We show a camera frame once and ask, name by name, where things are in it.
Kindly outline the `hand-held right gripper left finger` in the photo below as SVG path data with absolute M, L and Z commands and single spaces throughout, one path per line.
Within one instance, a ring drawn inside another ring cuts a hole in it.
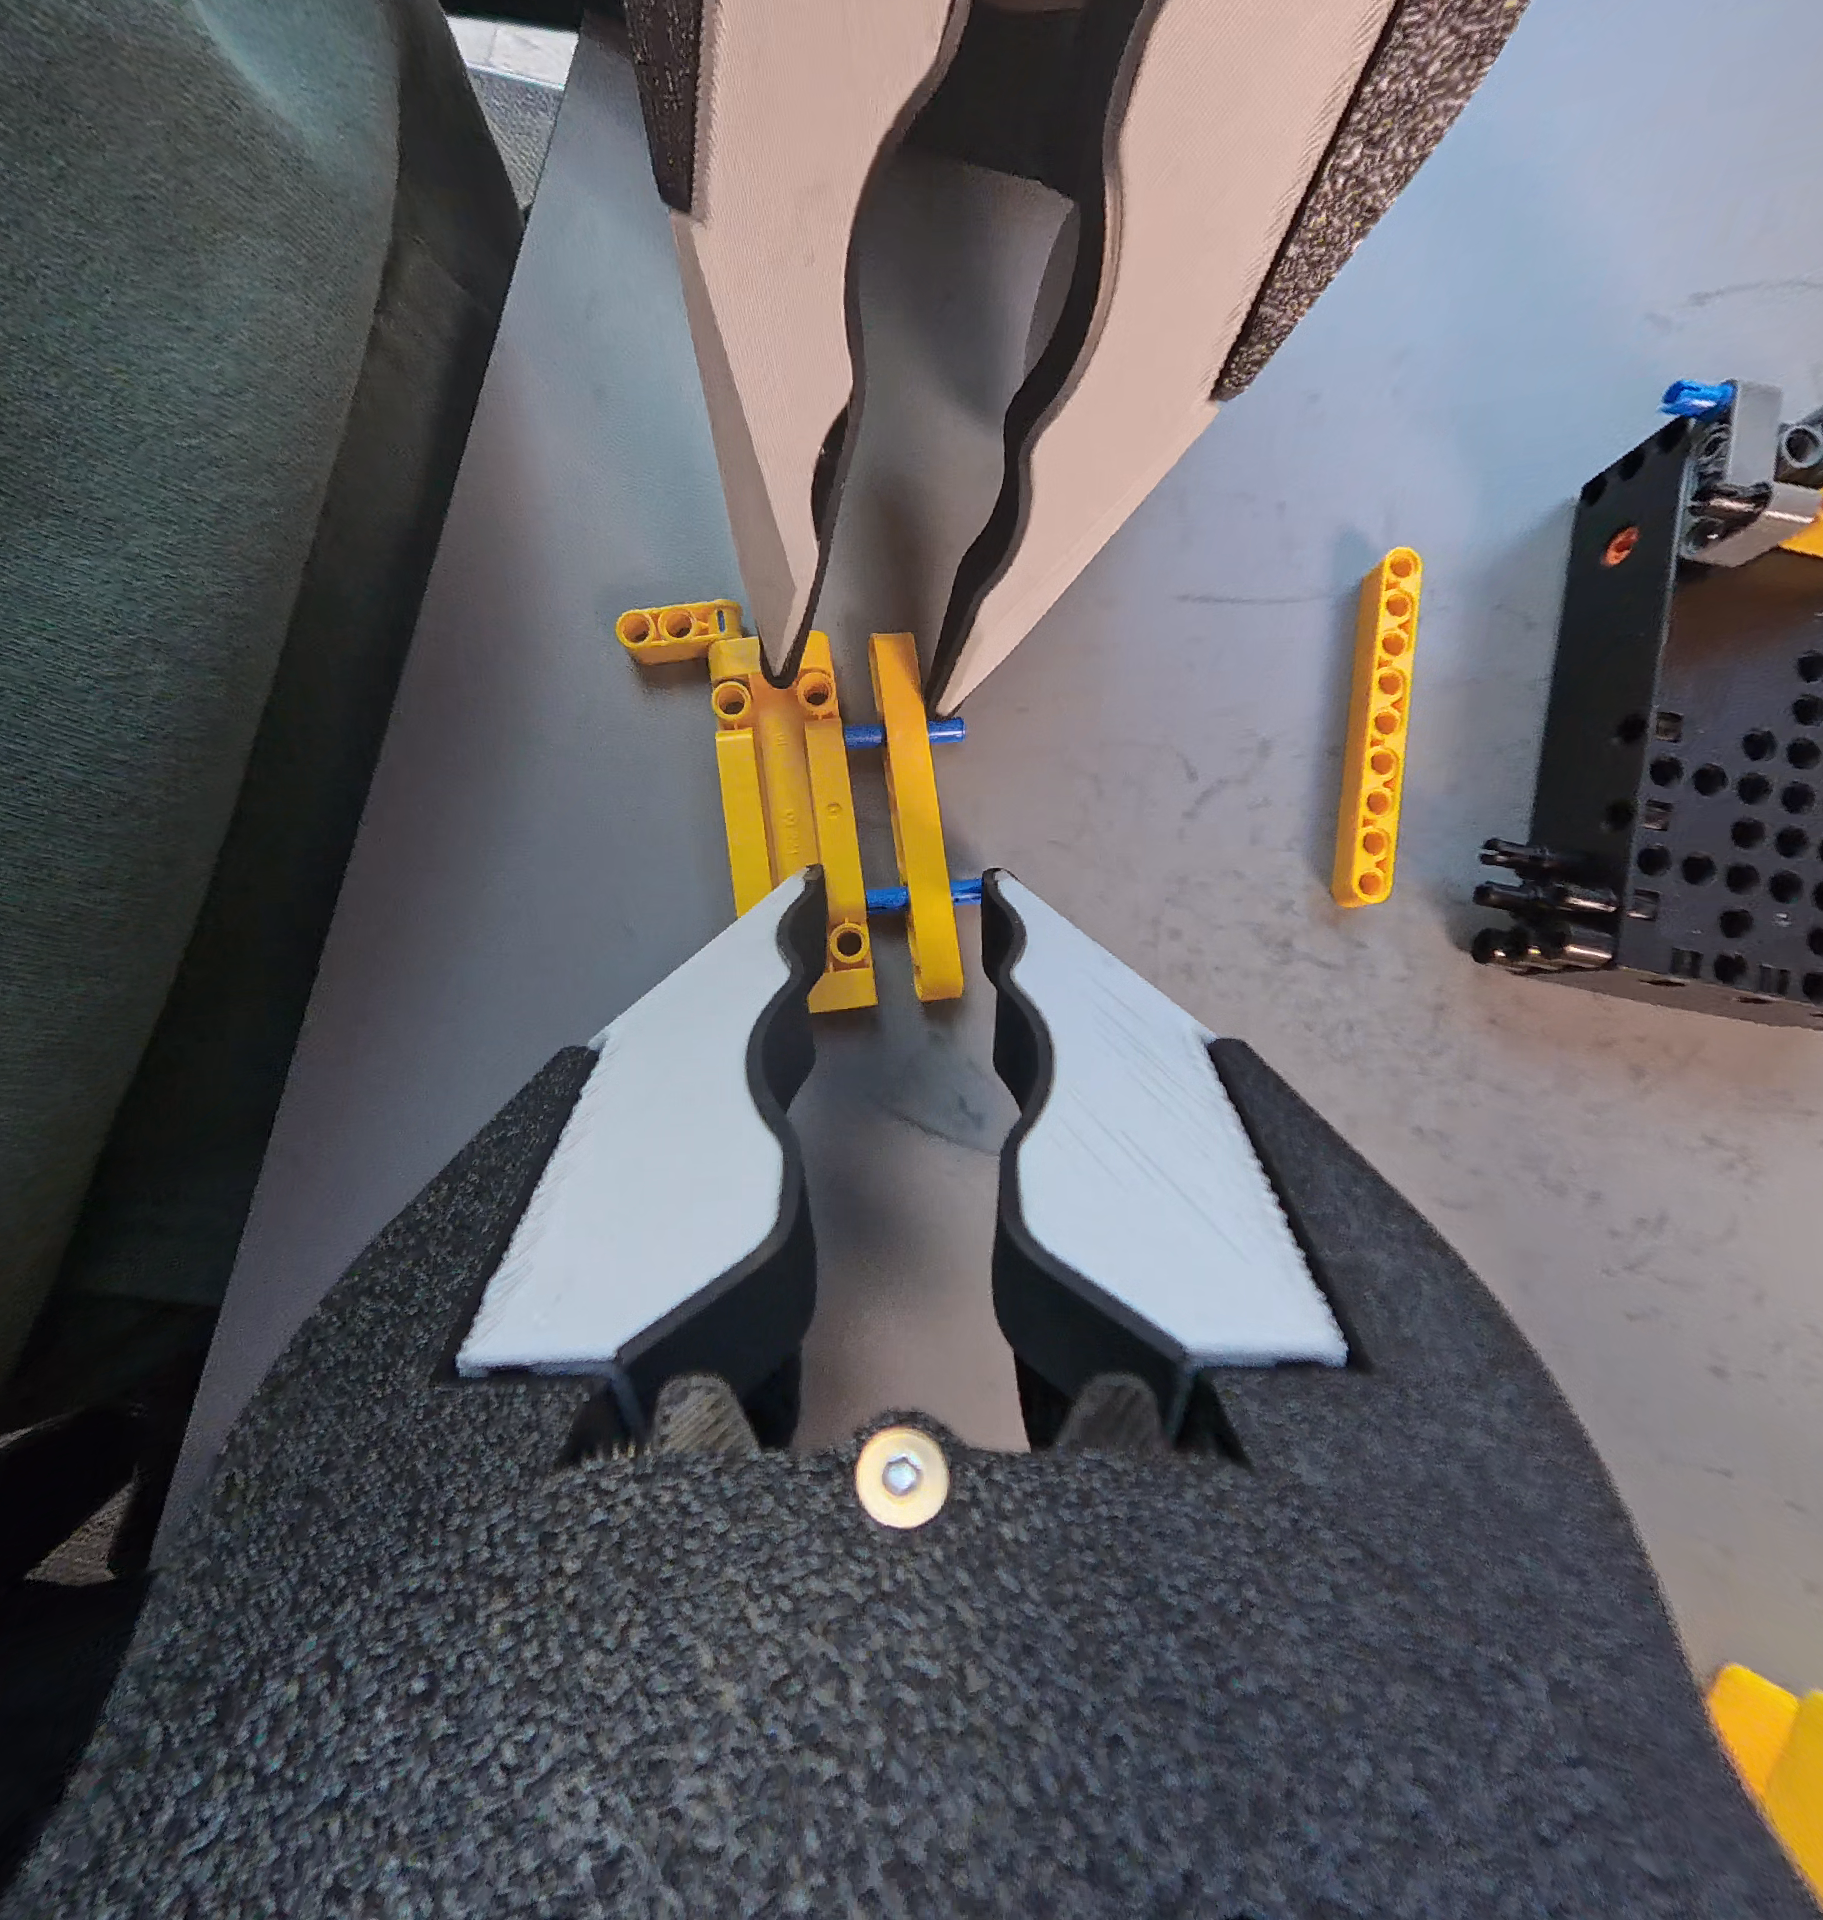
M 814 1066 L 824 876 L 785 876 L 591 1044 L 452 1373 L 591 1378 L 646 1431 L 674 1378 L 794 1429 L 814 1230 L 786 1123 Z

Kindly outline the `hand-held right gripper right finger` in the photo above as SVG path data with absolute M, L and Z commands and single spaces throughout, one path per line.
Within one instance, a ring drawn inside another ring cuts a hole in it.
M 1213 1054 L 1214 1036 L 1011 875 L 984 876 L 996 1154 L 994 1316 L 1035 1451 L 1098 1378 L 1181 1436 L 1213 1370 L 1351 1361 Z

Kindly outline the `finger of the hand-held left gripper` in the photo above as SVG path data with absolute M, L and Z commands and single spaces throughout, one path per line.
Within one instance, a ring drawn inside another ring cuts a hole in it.
M 765 678 L 801 663 L 864 418 L 850 233 L 966 5 L 705 5 L 690 341 Z
M 1078 251 L 1004 411 L 994 515 L 955 565 L 925 698 L 954 714 L 1214 421 L 1220 366 L 1390 5 L 1105 5 Z

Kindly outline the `short yellow lego beam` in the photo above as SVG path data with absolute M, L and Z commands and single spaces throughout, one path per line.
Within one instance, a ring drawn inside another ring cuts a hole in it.
M 669 668 L 705 659 L 715 640 L 743 639 L 743 609 L 735 601 L 631 609 L 611 631 L 640 668 Z

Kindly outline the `yellow lego panel piece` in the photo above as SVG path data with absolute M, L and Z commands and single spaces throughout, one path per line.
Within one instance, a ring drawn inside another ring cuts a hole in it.
M 705 651 L 735 910 L 823 866 L 829 939 L 808 1004 L 870 1008 L 876 984 L 829 640 L 809 633 L 793 685 L 765 681 L 756 659 L 756 639 L 715 639 Z

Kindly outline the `yellow lego beam with pins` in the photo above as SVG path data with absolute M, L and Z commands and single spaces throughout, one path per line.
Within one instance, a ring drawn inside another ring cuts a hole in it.
M 984 881 L 946 870 L 943 796 L 929 749 L 965 739 L 961 716 L 925 716 L 913 633 L 870 639 L 876 723 L 848 723 L 848 749 L 883 749 L 886 801 L 901 885 L 865 889 L 865 906 L 903 915 L 913 984 L 924 1003 L 965 995 L 955 903 L 974 903 Z

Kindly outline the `long yellow lego beam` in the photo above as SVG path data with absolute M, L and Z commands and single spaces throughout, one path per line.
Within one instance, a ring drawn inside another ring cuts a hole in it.
M 1423 578 L 1424 561 L 1415 546 L 1385 550 L 1360 578 L 1331 853 L 1331 901 L 1338 906 L 1368 906 L 1390 895 Z

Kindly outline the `black lego base block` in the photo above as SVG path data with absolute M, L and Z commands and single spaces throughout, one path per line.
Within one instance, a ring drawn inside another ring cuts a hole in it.
M 1524 845 L 1484 839 L 1470 955 L 1823 1029 L 1823 406 L 1674 381 L 1573 510 Z

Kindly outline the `yellow storage bin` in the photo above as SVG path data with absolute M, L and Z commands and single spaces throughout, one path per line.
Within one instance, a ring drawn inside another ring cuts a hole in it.
M 1705 1713 L 1743 1789 L 1823 1905 L 1823 1690 L 1788 1696 L 1720 1664 Z

